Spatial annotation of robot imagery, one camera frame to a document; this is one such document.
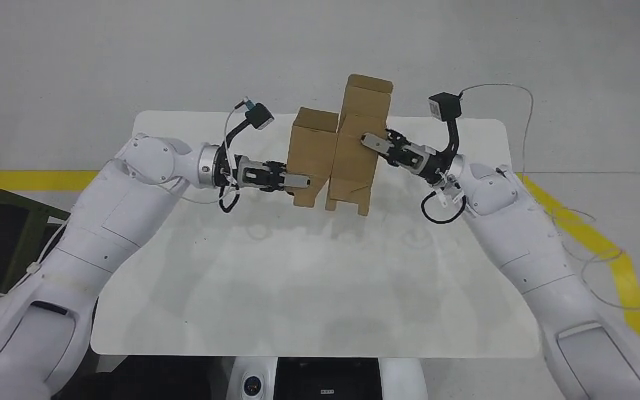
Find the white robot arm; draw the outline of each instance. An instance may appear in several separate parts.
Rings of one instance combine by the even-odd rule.
[[[640,398],[640,337],[599,310],[572,271],[555,226],[509,167],[469,164],[457,154],[459,97],[441,93],[430,100],[449,129],[444,151],[393,130],[386,140],[365,134],[363,145],[424,178],[439,197],[462,203],[481,247],[537,319],[547,367],[567,399]]]
[[[49,399],[71,378],[88,348],[100,291],[156,233],[189,184],[215,188],[217,173],[226,172],[238,189],[308,186],[307,177],[287,174],[284,164],[245,156],[235,156],[237,169],[229,171],[229,163],[217,163],[226,157],[219,149],[138,134],[104,166],[78,198],[56,247],[0,298],[3,400]]]

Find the cable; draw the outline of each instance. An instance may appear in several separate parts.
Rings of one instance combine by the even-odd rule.
[[[525,168],[525,159],[526,159],[526,155],[525,155],[525,149],[527,146],[527,137],[529,135],[529,124],[531,123],[531,117],[533,116],[533,104],[534,104],[534,100],[533,100],[533,93],[531,93],[531,90],[527,89],[524,86],[520,86],[520,85],[516,85],[515,83],[481,83],[479,85],[473,85],[473,86],[469,86],[466,87],[464,89],[462,89],[460,91],[460,93],[458,94],[458,97],[462,100],[462,95],[464,94],[464,92],[466,92],[467,90],[470,89],[475,89],[475,88],[479,88],[479,87],[484,87],[484,86],[511,86],[511,87],[515,87],[518,89],[522,89],[525,92],[527,92],[527,94],[529,95],[529,116],[527,116],[527,124],[524,127],[524,136],[522,138],[522,180],[524,180],[525,174],[526,174],[526,168]]]
[[[40,252],[40,255],[38,256],[38,259],[35,262],[32,262],[27,267],[27,273],[24,274],[22,276],[22,278],[20,278],[20,280],[18,282],[16,282],[15,285],[13,285],[13,287],[11,289],[9,289],[8,293],[11,293],[12,290],[14,290],[18,286],[22,285],[24,283],[24,281],[27,280],[28,277],[30,277],[31,275],[35,274],[40,269],[40,264],[42,263],[42,260],[44,260],[44,257],[47,254],[47,250],[49,250],[49,247],[51,247],[51,244],[53,244],[53,241],[56,240],[58,235],[60,235],[62,230],[67,226],[68,222],[69,222],[69,220],[67,219],[62,224],[60,224],[58,229],[56,229],[56,231],[53,233],[53,235],[51,235],[51,237],[47,241],[47,244],[45,244],[44,247],[42,248],[42,251]],[[0,293],[0,297],[2,297],[2,296],[6,296],[6,294]]]
[[[436,195],[435,191],[429,193],[424,199],[422,199],[422,203],[420,203],[420,209],[422,210],[422,215],[424,215],[424,217],[428,219],[429,222],[433,222],[434,224],[445,225],[445,224],[452,223],[453,221],[458,219],[459,216],[462,215],[462,212],[467,206],[467,196],[462,196],[462,205],[460,206],[460,209],[456,212],[456,214],[453,217],[446,220],[433,219],[431,216],[429,216],[429,214],[427,214],[427,210],[425,210],[424,206],[427,204],[427,201],[429,201],[429,199],[431,199],[435,195]]]
[[[522,181],[524,182],[524,178],[526,177],[526,146],[527,146],[527,138],[528,138],[528,135],[529,135],[529,125],[531,123],[531,117],[533,116],[533,105],[534,105],[533,93],[531,92],[531,90],[527,89],[526,87],[520,86],[520,85],[516,85],[514,83],[481,83],[481,84],[478,84],[478,85],[473,85],[473,86],[469,86],[469,87],[466,87],[466,88],[462,89],[460,91],[460,93],[458,94],[458,97],[460,99],[462,99],[462,95],[467,90],[474,89],[474,88],[479,88],[479,87],[484,87],[484,86],[511,86],[511,87],[515,87],[515,88],[518,88],[518,89],[522,89],[525,92],[527,92],[527,94],[529,95],[529,99],[530,99],[530,102],[529,102],[529,115],[527,116],[527,123],[525,125],[524,136],[522,138],[522,172],[521,172],[521,174],[522,174]],[[580,211],[580,210],[577,210],[575,208],[569,208],[569,207],[557,207],[557,208],[551,209],[550,211],[545,211],[545,213],[551,218],[551,221],[553,222],[553,225],[556,227],[556,229],[558,228],[558,226],[556,225],[556,221],[560,220],[560,218],[558,218],[555,215],[556,210],[568,210],[568,211],[572,211],[572,212],[575,212],[577,214],[582,214],[583,216],[586,216],[587,218],[589,218],[589,221],[588,222],[583,222],[585,225],[590,225],[590,224],[593,224],[593,223],[596,222],[596,218],[594,216],[592,216],[591,214],[586,213],[584,211]],[[564,249],[564,251],[570,257],[572,257],[572,258],[574,258],[574,259],[576,259],[576,260],[578,260],[580,262],[584,262],[584,265],[582,266],[582,269],[580,270],[580,278],[582,279],[582,282],[586,286],[587,290],[589,290],[589,292],[591,292],[591,294],[598,301],[600,301],[603,304],[606,304],[606,305],[608,305],[610,307],[617,308],[619,310],[640,311],[640,307],[625,307],[625,306],[622,306],[620,304],[615,304],[615,303],[612,303],[610,301],[607,301],[607,300],[603,299],[600,295],[598,295],[593,290],[593,288],[591,288],[591,286],[589,285],[589,283],[587,283],[587,280],[585,278],[585,271],[587,270],[587,268],[590,265],[596,264],[596,263],[606,263],[606,262],[609,262],[609,261],[616,260],[616,259],[622,257],[623,254],[626,254],[624,249],[622,249],[620,247],[615,247],[613,249],[607,250],[606,252],[601,252],[601,253],[595,254],[593,257],[591,257],[591,258],[589,258],[587,260],[584,260],[584,259],[581,259],[581,258],[577,257],[572,252],[570,252],[567,249],[567,247],[565,246],[564,243],[562,243],[562,248]],[[605,257],[605,258],[601,257],[603,254],[606,254],[609,251],[616,251],[616,254],[614,256],[612,256],[612,257]]]
[[[236,104],[233,108],[233,110],[231,110],[231,112],[229,112],[229,114],[227,115],[226,120],[224,121],[224,131],[223,133],[223,141],[222,141],[222,147],[224,147],[224,151],[225,151],[225,156],[227,158],[227,162],[229,163],[229,175],[226,175],[227,181],[229,182],[229,187],[233,187],[233,191],[236,192],[235,196],[233,196],[233,200],[231,200],[231,203],[226,206],[224,204],[224,197],[226,197],[226,195],[222,196],[222,192],[224,190],[224,185],[220,186],[220,199],[218,200],[218,205],[220,206],[220,209],[224,212],[224,213],[230,213],[231,210],[233,210],[233,208],[236,206],[236,204],[238,204],[238,201],[240,200],[240,186],[238,185],[238,182],[236,181],[236,179],[233,176],[233,171],[237,170],[238,167],[236,165],[236,159],[235,159],[235,154],[231,151],[231,142],[233,141],[233,139],[235,139],[235,137],[247,126],[250,125],[250,122],[245,119],[240,125],[238,125],[237,127],[235,127],[234,129],[231,130],[231,132],[228,132],[229,129],[229,120],[231,119],[231,116],[243,105],[245,104],[245,101],[242,101],[238,104]],[[220,159],[220,157],[216,157],[216,170],[220,171],[221,170],[221,166],[222,166],[222,162],[224,160]]]
[[[593,257],[591,257],[590,259],[586,260],[584,265],[582,266],[582,269],[580,270],[580,279],[582,279],[582,283],[584,283],[584,285],[587,287],[587,289],[591,292],[591,294],[593,295],[593,297],[595,297],[596,299],[598,299],[600,302],[608,305],[609,307],[613,307],[613,308],[617,308],[618,310],[623,310],[623,311],[640,311],[640,307],[625,307],[622,306],[620,304],[616,304],[613,302],[610,302],[608,300],[603,299],[602,297],[600,297],[600,295],[598,295],[595,290],[593,290],[593,288],[591,288],[591,286],[587,283],[587,280],[585,278],[585,272],[587,270],[587,267],[589,267],[590,265],[593,265],[595,263],[606,263],[609,261],[613,261],[616,260],[620,257],[622,257],[623,254],[625,254],[625,251],[621,248],[617,248],[617,249],[611,249],[611,250],[617,250],[618,252],[616,253],[616,255],[612,256],[612,257],[608,257],[608,258],[600,258],[601,253],[594,255]]]
[[[67,222],[69,220],[65,220],[59,227],[58,229],[56,229],[56,231],[53,233],[53,235],[51,235],[51,237],[49,238],[49,241],[47,242],[47,244],[44,245],[44,248],[42,249],[42,251],[40,252],[40,256],[38,256],[38,259],[36,260],[36,264],[40,264],[42,262],[42,260],[44,259],[44,255],[47,253],[47,250],[49,250],[49,247],[51,246],[51,244],[53,243],[53,241],[58,237],[58,235],[60,234],[60,232],[62,232],[62,230],[67,226]]]

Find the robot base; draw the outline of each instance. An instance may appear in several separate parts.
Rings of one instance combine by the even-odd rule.
[[[237,357],[227,400],[427,400],[415,358]]]

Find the black cable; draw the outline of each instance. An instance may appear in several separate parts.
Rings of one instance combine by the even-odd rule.
[[[224,188],[226,186],[227,185],[220,187],[220,194],[218,196],[222,197],[224,195]],[[231,210],[233,210],[233,207],[235,207],[236,204],[238,204],[238,200],[240,200],[240,192],[238,191],[238,189],[239,189],[238,185],[234,185],[234,188],[236,189],[236,194],[233,196],[233,200],[231,200],[231,203],[229,203],[228,206],[224,205],[224,199],[218,200],[218,205],[220,206],[220,209],[225,214],[229,214],[231,212]]]
[[[244,130],[249,125],[251,125],[251,123],[247,119],[242,121],[238,126],[233,128],[225,136],[225,140],[222,142],[222,144],[220,144],[220,147],[218,148],[218,155],[216,156],[216,159],[214,162],[214,168],[215,168],[214,183],[220,187],[220,197],[224,195],[224,189],[227,186],[229,186],[226,178],[222,176],[222,169],[225,165],[228,165],[228,161],[229,161],[227,160],[227,146],[231,147],[231,142],[233,142],[233,139],[235,139],[235,137],[238,136],[238,134],[242,132],[242,130]],[[234,188],[236,189],[236,193],[233,195],[233,200],[231,201],[231,203],[229,203],[228,206],[224,204],[224,199],[218,200],[218,205],[220,206],[220,209],[226,214],[229,214],[231,210],[233,210],[233,208],[236,206],[236,204],[238,204],[238,201],[240,200],[240,192],[238,190],[240,188],[237,184],[234,185]]]
[[[467,196],[462,196],[462,205],[460,206],[460,209],[458,210],[456,215],[454,215],[453,217],[451,217],[451,218],[449,218],[447,220],[442,220],[442,221],[439,221],[437,219],[433,219],[433,218],[431,218],[429,216],[429,214],[427,214],[427,210],[424,209],[424,206],[427,204],[427,201],[429,201],[429,199],[432,198],[435,195],[436,195],[436,192],[429,193],[424,199],[422,199],[422,203],[420,203],[420,209],[422,210],[422,215],[424,215],[424,217],[426,219],[428,219],[430,222],[433,222],[434,224],[437,224],[437,225],[450,224],[451,222],[453,222],[456,219],[458,219],[458,217],[462,215],[462,212],[467,207]]]

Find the white cable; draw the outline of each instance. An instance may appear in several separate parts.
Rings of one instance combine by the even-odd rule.
[[[58,227],[58,229],[56,229],[56,231],[54,232],[53,235],[51,235],[51,238],[49,238],[49,241],[47,242],[47,244],[44,245],[44,248],[42,249],[42,252],[40,252],[40,256],[38,257],[38,260],[36,261],[36,264],[40,264],[42,262],[42,260],[44,259],[44,255],[47,253],[47,250],[49,250],[49,247],[51,246],[51,243],[53,243],[53,241],[56,239],[56,237],[58,237],[58,235],[60,234],[60,232],[62,232],[64,227],[67,226],[67,222],[69,222],[68,219],[65,220]]]
[[[49,250],[49,247],[51,247],[51,244],[53,243],[53,241],[58,237],[60,232],[62,232],[64,227],[67,226],[68,222],[69,222],[69,220],[67,219],[62,224],[60,224],[58,229],[56,229],[56,231],[53,233],[53,235],[51,235],[51,237],[49,238],[49,241],[47,242],[47,244],[44,245],[44,248],[40,252],[40,255],[38,256],[38,259],[35,262],[31,263],[27,267],[27,273],[24,274],[22,276],[22,278],[20,278],[20,280],[18,282],[16,282],[16,284],[13,285],[13,287],[11,289],[9,289],[9,293],[11,293],[11,291],[14,290],[15,288],[17,288],[18,286],[22,285],[24,283],[24,281],[27,280],[28,277],[30,277],[31,275],[35,274],[40,269],[40,264],[42,263],[42,260],[44,260],[44,256],[45,256],[45,254],[47,254],[47,250]]]
[[[526,149],[526,146],[527,146],[527,137],[529,135],[529,124],[531,123],[531,117],[533,116],[533,103],[534,103],[533,93],[531,93],[531,90],[527,89],[524,86],[516,85],[515,83],[507,83],[507,82],[505,82],[505,83],[481,83],[479,85],[469,86],[469,87],[466,87],[466,88],[462,89],[460,91],[459,96],[462,96],[462,94],[464,94],[464,92],[466,92],[469,89],[475,89],[475,88],[484,87],[484,86],[511,86],[511,87],[515,87],[515,88],[518,88],[518,89],[522,89],[525,92],[527,92],[527,94],[529,95],[529,100],[530,100],[529,101],[529,116],[527,117],[527,124],[524,127],[524,136],[522,138],[522,180],[524,180],[525,173],[526,173],[525,172],[525,170],[526,170],[526,168],[525,168],[525,159],[526,159],[525,149]]]
[[[515,88],[518,88],[518,89],[522,89],[522,90],[526,91],[527,94],[529,95],[529,99],[530,99],[530,102],[529,102],[529,115],[527,116],[527,123],[526,123],[525,128],[524,128],[524,137],[522,138],[522,172],[521,173],[522,173],[522,181],[524,182],[524,178],[526,176],[527,137],[528,137],[528,134],[529,134],[529,124],[531,123],[531,117],[533,116],[533,104],[534,104],[533,93],[531,92],[531,90],[527,89],[524,86],[516,85],[514,83],[506,83],[505,82],[505,83],[481,83],[481,84],[478,84],[478,85],[469,86],[469,87],[466,87],[466,88],[462,89],[460,91],[459,96],[462,96],[464,94],[464,92],[466,92],[467,90],[474,89],[474,88],[479,88],[479,87],[484,87],[484,86],[511,86],[511,87],[515,87]],[[583,222],[584,225],[591,225],[592,223],[596,222],[596,218],[594,216],[592,216],[591,214],[586,213],[584,211],[580,211],[580,210],[577,210],[577,209],[574,209],[574,208],[569,208],[569,207],[558,207],[558,208],[551,209],[549,212],[545,211],[545,213],[547,215],[549,215],[549,217],[551,218],[551,221],[553,222],[553,225],[556,226],[556,228],[557,228],[556,221],[560,219],[555,215],[556,214],[556,210],[563,210],[563,209],[564,210],[568,210],[568,211],[572,211],[572,212],[575,212],[575,213],[578,213],[578,214],[582,214],[583,216],[588,217],[589,221],[588,222]],[[617,308],[619,310],[640,311],[640,307],[625,307],[625,306],[622,306],[620,304],[615,304],[615,303],[612,303],[610,301],[607,301],[607,300],[603,299],[600,295],[598,295],[593,290],[593,288],[591,288],[591,286],[589,285],[589,283],[585,279],[585,271],[587,270],[587,268],[590,265],[595,264],[595,263],[607,263],[609,261],[616,260],[616,259],[622,257],[622,255],[626,253],[624,251],[624,249],[622,249],[620,247],[615,247],[613,249],[607,250],[606,252],[601,252],[601,253],[595,254],[593,257],[591,257],[591,258],[589,258],[587,260],[584,260],[584,259],[581,259],[581,258],[577,257],[572,252],[570,252],[567,249],[567,247],[565,246],[564,243],[562,243],[562,248],[572,258],[574,258],[574,259],[576,259],[576,260],[578,260],[580,262],[584,262],[584,265],[582,266],[582,269],[580,270],[580,278],[582,279],[582,282],[584,283],[586,288],[591,292],[591,294],[598,301],[600,301],[603,304],[606,304],[606,305],[608,305],[610,307]],[[615,251],[616,254],[614,256],[612,256],[612,257],[604,257],[604,258],[602,257],[604,254],[606,254],[606,253],[608,253],[610,251]]]
[[[229,115],[227,115],[227,119],[224,121],[224,130],[222,131],[222,135],[223,135],[222,140],[224,141],[224,150],[227,155],[227,162],[229,163],[229,176],[227,176],[227,180],[229,181],[229,186],[233,186],[236,184],[236,180],[233,177],[233,171],[238,169],[238,166],[236,165],[236,156],[235,154],[233,154],[233,152],[229,148],[229,143],[227,143],[227,129],[229,127],[229,120],[231,119],[231,116],[236,112],[236,110],[237,109],[234,108],[233,110],[231,110]]]

